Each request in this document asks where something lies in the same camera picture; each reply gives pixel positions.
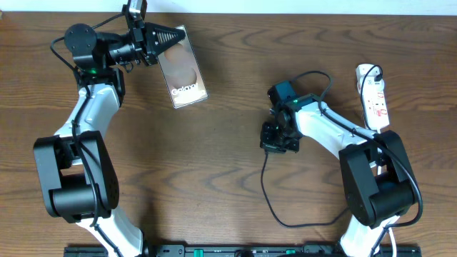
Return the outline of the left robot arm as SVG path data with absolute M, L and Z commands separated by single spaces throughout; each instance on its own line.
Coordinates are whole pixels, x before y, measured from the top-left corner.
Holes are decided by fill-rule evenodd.
M 134 64 L 152 66 L 185 32 L 126 15 L 124 35 L 74 24 L 63 36 L 78 101 L 65 124 L 33 147 L 45 209 L 85 228 L 107 256 L 155 256 L 144 232 L 119 206 L 119 181 L 104 137 L 125 96 L 124 74 Z

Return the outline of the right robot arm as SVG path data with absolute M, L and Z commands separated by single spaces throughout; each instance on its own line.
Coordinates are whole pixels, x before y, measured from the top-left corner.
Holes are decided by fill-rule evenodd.
M 261 129 L 267 154 L 298 152 L 302 137 L 317 141 L 340 163 L 352 217 L 339 245 L 346 256 L 376 256 L 391 228 L 411 226 L 423 199 L 400 136 L 361 128 L 327 107 L 321 96 L 299 96 L 289 81 L 268 90 L 272 122 Z

